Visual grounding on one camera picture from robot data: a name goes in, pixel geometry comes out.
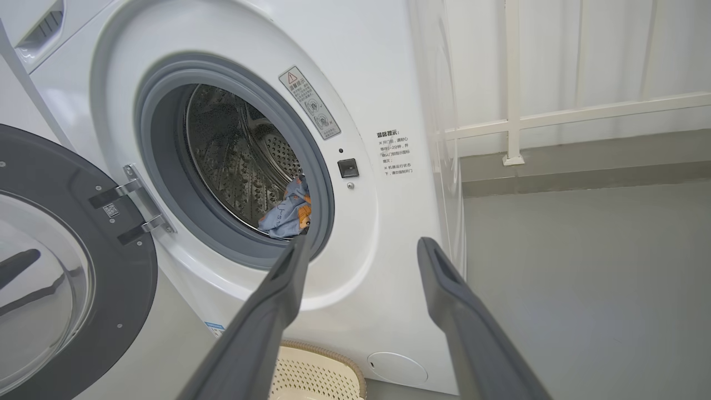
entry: warning sticker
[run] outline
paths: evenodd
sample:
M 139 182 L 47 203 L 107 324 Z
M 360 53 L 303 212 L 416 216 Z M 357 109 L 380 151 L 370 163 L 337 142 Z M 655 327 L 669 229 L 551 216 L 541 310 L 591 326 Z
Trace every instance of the warning sticker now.
M 378 147 L 383 172 L 387 177 L 412 173 L 412 148 L 408 137 L 399 130 L 378 132 Z
M 208 329 L 210 330 L 210 332 L 213 333 L 213 335 L 215 335 L 215 337 L 222 336 L 222 332 L 225 331 L 225 327 L 223 327 L 222 325 L 219 325 L 219 324 L 213 324 L 212 322 L 205 322 L 205 325 L 208 326 Z
M 341 133 L 341 128 L 336 124 L 318 93 L 296 66 L 281 74 L 279 80 L 289 89 L 301 108 L 306 111 L 324 140 Z

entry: orange fabric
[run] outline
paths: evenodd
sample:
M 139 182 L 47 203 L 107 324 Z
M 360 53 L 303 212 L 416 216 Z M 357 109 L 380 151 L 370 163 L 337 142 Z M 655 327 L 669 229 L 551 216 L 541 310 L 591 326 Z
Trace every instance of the orange fabric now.
M 302 206 L 299 208 L 299 228 L 306 228 L 311 222 L 311 206 Z

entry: laundry basket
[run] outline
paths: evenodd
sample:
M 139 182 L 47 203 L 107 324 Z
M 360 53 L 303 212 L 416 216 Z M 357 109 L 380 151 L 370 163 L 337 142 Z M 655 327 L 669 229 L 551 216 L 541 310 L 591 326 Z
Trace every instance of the laundry basket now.
M 269 400 L 364 400 L 365 378 L 356 363 L 310 344 L 279 348 Z

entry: gray baseboard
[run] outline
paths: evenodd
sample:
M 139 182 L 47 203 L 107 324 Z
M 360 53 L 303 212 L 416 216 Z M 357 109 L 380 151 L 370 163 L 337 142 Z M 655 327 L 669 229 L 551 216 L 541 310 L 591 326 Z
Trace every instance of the gray baseboard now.
M 523 165 L 502 154 L 460 160 L 464 197 L 679 184 L 711 179 L 711 130 L 537 147 Z

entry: black latch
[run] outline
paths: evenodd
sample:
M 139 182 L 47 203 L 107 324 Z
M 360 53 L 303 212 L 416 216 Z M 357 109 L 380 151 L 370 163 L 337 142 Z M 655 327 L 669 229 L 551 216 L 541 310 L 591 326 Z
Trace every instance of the black latch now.
M 341 170 L 341 178 L 353 178 L 358 176 L 358 165 L 354 158 L 339 161 L 338 169 Z

